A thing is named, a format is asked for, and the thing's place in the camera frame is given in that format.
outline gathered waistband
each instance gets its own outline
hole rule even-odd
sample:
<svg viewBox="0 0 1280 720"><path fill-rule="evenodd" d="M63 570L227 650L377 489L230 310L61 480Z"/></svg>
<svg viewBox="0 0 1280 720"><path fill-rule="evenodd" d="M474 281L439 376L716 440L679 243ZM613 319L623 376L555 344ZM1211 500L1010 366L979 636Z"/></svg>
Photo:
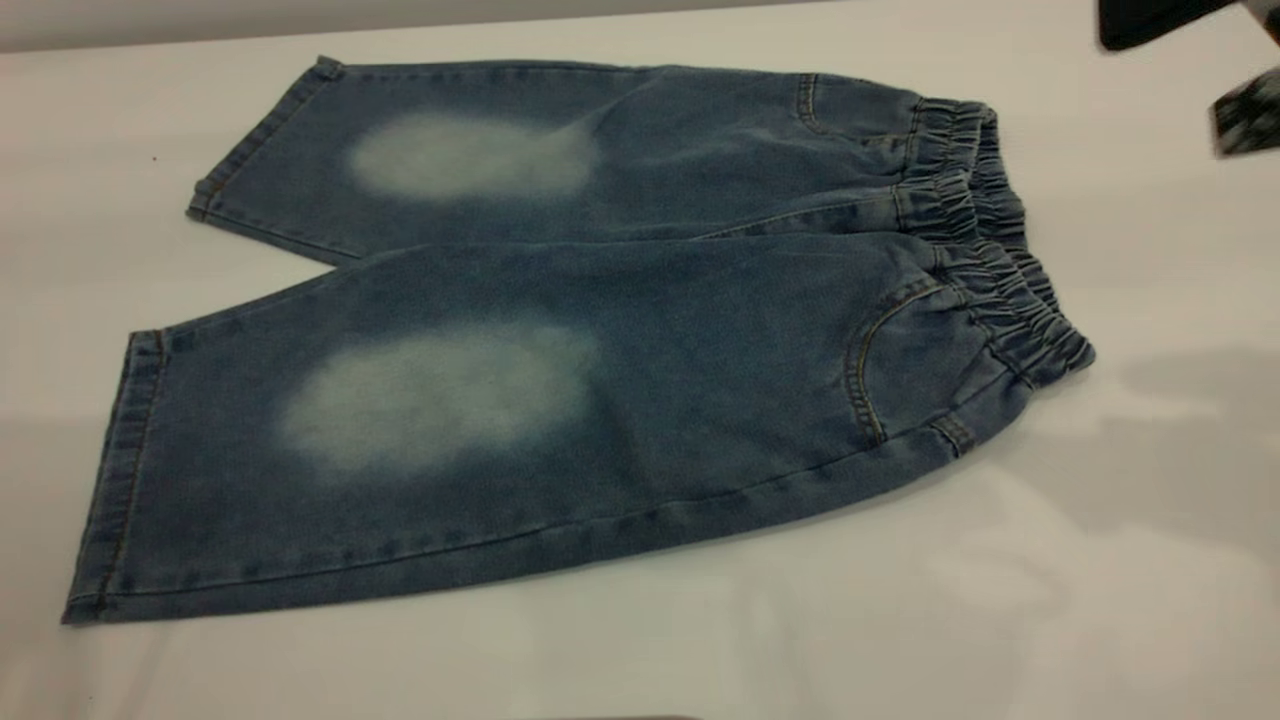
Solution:
<svg viewBox="0 0 1280 720"><path fill-rule="evenodd" d="M901 232L934 246L937 270L965 297L992 350L1032 387L1093 363L1027 247L1025 213L1005 174L996 113L922 99L893 188Z"/></svg>

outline hem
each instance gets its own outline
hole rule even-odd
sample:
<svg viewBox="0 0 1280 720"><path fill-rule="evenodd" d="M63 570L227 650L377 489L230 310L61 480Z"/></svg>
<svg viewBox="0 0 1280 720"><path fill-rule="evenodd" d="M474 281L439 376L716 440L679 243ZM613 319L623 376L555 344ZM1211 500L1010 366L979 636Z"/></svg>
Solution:
<svg viewBox="0 0 1280 720"><path fill-rule="evenodd" d="M124 556L133 498L146 451L151 414L164 368L160 331L129 336L120 386L102 442L93 500L81 537L64 624L97 619L108 602L111 580Z"/></svg>
<svg viewBox="0 0 1280 720"><path fill-rule="evenodd" d="M316 59L315 65L289 86L284 96L271 108L271 111L236 143L204 179L196 183L196 192L187 205L187 217L197 222L209 222L211 211L216 208L218 195L253 154L315 97L320 88L340 78L344 73L346 65L338 60L323 55Z"/></svg>

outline white table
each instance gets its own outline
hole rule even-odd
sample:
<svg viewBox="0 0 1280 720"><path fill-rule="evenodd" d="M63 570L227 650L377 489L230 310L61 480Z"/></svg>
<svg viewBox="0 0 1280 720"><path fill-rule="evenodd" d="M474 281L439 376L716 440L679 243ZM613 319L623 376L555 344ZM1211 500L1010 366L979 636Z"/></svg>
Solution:
<svg viewBox="0 0 1280 720"><path fill-rule="evenodd" d="M1207 108L1231 8L1105 56L1085 0L861 0L0 56L0 717L1262 719L1280 707L1280 155ZM183 218L319 53L870 77L1001 111L1098 364L893 497L479 589L67 629L125 333L324 272Z"/></svg>

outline pant leg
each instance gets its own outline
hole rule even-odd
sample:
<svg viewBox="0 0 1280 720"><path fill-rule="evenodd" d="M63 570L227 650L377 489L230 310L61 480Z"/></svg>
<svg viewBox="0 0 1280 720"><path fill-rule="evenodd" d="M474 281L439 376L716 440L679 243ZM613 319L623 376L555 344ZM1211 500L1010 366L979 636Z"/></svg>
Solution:
<svg viewBox="0 0 1280 720"><path fill-rule="evenodd" d="M815 74L321 59L188 214L330 264L442 240L892 231L919 100Z"/></svg>
<svg viewBox="0 0 1280 720"><path fill-rule="evenodd" d="M136 333L64 621L467 585L870 497L1078 366L1020 278L902 234L428 245Z"/></svg>

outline black object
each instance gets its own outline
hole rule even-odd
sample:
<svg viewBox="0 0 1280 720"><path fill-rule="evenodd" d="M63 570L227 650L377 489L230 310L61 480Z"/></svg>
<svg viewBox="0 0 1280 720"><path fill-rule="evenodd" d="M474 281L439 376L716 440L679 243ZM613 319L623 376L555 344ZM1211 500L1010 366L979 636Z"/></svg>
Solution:
<svg viewBox="0 0 1280 720"><path fill-rule="evenodd" d="M1280 42L1280 6L1271 8L1271 12L1267 13L1267 22L1263 24L1266 26L1267 32L1271 33L1271 37L1276 42Z"/></svg>
<svg viewBox="0 0 1280 720"><path fill-rule="evenodd" d="M1178 29L1235 0L1098 0L1098 38L1125 50Z"/></svg>
<svg viewBox="0 0 1280 720"><path fill-rule="evenodd" d="M1213 120L1222 155L1280 147L1280 68L1224 95Z"/></svg>

